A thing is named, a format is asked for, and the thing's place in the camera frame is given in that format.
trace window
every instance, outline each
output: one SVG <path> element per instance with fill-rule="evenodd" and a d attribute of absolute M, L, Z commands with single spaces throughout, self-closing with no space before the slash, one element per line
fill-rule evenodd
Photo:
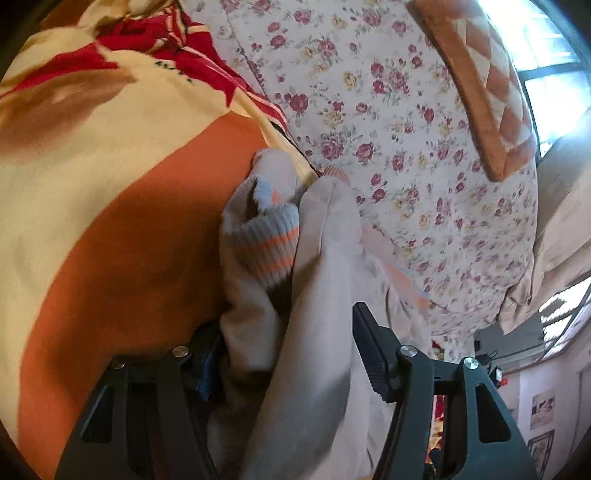
<path fill-rule="evenodd" d="M 591 317 L 591 277 L 551 297 L 539 312 L 545 347 L 540 359 L 547 359 L 566 349 Z"/>
<path fill-rule="evenodd" d="M 479 2 L 515 64 L 543 157 L 591 106 L 589 64 L 531 0 Z"/>

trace white cloth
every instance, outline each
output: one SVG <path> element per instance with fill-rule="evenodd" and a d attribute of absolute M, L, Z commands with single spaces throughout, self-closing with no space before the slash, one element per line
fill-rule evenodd
<path fill-rule="evenodd" d="M 519 326 L 555 293 L 591 270 L 591 110 L 538 167 L 538 229 L 527 270 L 509 289 L 499 321 Z"/>
<path fill-rule="evenodd" d="M 361 247 L 361 232 L 349 186 L 323 177 L 304 194 L 287 324 L 222 241 L 229 362 L 208 444 L 223 479 L 353 480 L 374 471 L 392 406 L 372 391 L 352 306 L 365 301 L 378 323 L 426 352 L 430 330 Z"/>

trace pillow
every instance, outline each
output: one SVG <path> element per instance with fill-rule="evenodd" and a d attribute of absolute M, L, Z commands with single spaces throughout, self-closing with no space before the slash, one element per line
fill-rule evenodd
<path fill-rule="evenodd" d="M 538 141 L 499 34 L 478 0 L 415 0 L 409 8 L 456 81 L 489 177 L 506 179 L 535 157 Z"/>

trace red and yellow blanket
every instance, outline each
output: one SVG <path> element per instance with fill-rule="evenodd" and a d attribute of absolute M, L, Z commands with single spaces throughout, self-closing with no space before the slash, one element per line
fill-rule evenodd
<path fill-rule="evenodd" d="M 97 0 L 0 83 L 0 420 L 43 479 L 114 355 L 223 308 L 221 211 L 281 111 L 172 2 Z"/>

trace striped sock cuff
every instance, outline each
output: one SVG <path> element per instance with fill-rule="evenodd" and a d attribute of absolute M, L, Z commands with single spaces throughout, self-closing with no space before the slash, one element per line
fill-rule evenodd
<path fill-rule="evenodd" d="M 256 214 L 225 232 L 248 271 L 267 291 L 287 285 L 291 279 L 300 235 L 298 208 L 277 204 L 274 190 L 261 176 L 253 178 L 251 201 Z"/>

